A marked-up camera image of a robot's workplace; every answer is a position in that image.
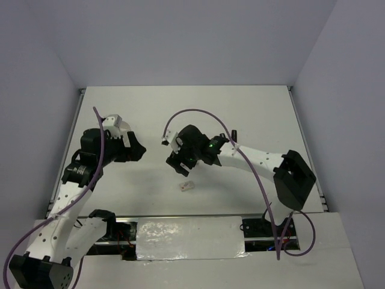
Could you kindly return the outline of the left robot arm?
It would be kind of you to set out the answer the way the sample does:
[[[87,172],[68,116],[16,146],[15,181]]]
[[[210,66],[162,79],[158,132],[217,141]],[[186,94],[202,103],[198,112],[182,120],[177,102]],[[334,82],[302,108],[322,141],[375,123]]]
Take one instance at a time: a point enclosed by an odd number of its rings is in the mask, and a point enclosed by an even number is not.
[[[118,232],[113,212],[95,209],[77,231],[73,227],[90,198],[103,168],[112,162],[139,161],[146,152],[132,131],[112,135],[110,129],[84,131],[81,147],[64,169],[60,191],[49,217],[39,224],[35,240],[8,265],[20,288],[68,288],[76,282],[74,269],[94,245]]]

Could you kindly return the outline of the pink capped black highlighter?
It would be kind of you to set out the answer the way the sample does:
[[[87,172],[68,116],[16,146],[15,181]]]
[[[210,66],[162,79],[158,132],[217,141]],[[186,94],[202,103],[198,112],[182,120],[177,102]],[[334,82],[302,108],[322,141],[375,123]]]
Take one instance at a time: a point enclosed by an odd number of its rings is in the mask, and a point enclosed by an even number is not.
[[[233,129],[233,130],[231,131],[231,138],[232,138],[232,140],[233,140],[235,143],[237,142],[237,138],[238,138],[238,132],[237,132],[237,130]]]

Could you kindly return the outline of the white staple box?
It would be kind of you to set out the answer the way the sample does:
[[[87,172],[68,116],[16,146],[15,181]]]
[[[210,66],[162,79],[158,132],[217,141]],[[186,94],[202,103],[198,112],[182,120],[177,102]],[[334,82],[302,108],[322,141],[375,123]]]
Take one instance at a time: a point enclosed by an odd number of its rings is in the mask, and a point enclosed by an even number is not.
[[[185,182],[181,182],[179,184],[179,187],[180,187],[180,190],[181,191],[188,191],[188,190],[192,190],[195,188],[195,184],[193,181],[185,181]]]

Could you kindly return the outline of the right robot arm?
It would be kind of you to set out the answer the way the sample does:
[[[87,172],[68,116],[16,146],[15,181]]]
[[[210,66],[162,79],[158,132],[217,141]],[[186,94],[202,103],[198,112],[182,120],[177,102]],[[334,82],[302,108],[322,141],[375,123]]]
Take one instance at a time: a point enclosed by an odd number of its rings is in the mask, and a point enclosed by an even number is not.
[[[183,176],[188,176],[201,161],[210,166],[241,169],[271,181],[275,192],[261,222],[267,235],[276,235],[291,213],[303,209],[316,182],[315,174],[296,151],[280,154],[248,148],[224,134],[209,138],[194,125],[180,132],[167,130],[162,144],[172,150],[167,164]]]

